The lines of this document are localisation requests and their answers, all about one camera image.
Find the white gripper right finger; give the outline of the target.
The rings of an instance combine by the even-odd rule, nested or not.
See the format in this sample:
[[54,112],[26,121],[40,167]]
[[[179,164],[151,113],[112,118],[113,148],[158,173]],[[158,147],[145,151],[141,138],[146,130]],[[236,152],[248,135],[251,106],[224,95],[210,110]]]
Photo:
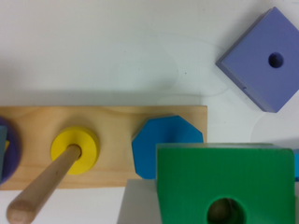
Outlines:
[[299,182],[295,182],[295,224],[299,224]]

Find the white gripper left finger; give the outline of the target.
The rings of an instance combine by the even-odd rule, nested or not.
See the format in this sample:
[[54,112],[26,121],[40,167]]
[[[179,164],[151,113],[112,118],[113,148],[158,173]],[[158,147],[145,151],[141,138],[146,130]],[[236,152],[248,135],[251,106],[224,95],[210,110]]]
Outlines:
[[117,224],[162,224],[154,180],[127,181]]

